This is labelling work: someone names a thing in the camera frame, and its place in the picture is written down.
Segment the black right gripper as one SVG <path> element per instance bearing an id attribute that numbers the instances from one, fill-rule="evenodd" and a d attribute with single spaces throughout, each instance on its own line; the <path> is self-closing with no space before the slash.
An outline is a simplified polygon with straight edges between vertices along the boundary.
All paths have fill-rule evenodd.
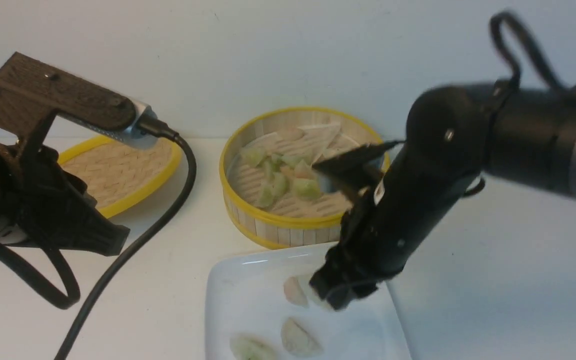
<path id="1" fill-rule="evenodd" d="M 406 121 L 405 143 L 388 151 L 375 187 L 342 215 L 338 244 L 309 282 L 336 311 L 391 280 L 462 198 L 480 193 L 489 134 L 489 87 L 423 92 Z"/>

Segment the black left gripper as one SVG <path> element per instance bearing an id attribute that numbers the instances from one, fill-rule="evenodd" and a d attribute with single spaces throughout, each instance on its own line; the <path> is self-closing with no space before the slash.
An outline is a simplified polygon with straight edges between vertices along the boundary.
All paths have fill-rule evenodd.
<path id="1" fill-rule="evenodd" d="M 0 142 L 0 249 L 68 249 L 115 256 L 130 233 L 106 219 L 87 185 L 64 171 L 46 131 Z"/>

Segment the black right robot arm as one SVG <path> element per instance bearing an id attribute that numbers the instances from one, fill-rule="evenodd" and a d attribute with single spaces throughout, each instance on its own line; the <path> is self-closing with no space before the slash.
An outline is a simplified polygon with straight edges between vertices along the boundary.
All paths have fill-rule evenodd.
<path id="1" fill-rule="evenodd" d="M 350 200 L 338 244 L 310 280 L 333 310 L 391 280 L 483 174 L 576 199 L 576 86 L 446 85 L 420 95 L 406 137 L 361 145 L 313 169 Z"/>

